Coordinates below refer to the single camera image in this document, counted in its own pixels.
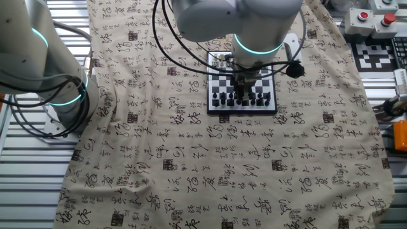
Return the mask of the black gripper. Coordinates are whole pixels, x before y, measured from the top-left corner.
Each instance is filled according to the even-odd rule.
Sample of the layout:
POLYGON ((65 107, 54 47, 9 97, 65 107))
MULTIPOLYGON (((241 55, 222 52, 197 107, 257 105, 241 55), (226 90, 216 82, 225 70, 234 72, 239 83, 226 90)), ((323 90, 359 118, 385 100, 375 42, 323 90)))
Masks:
POLYGON ((247 100, 246 87, 255 85, 255 72, 235 73, 235 98, 247 100))

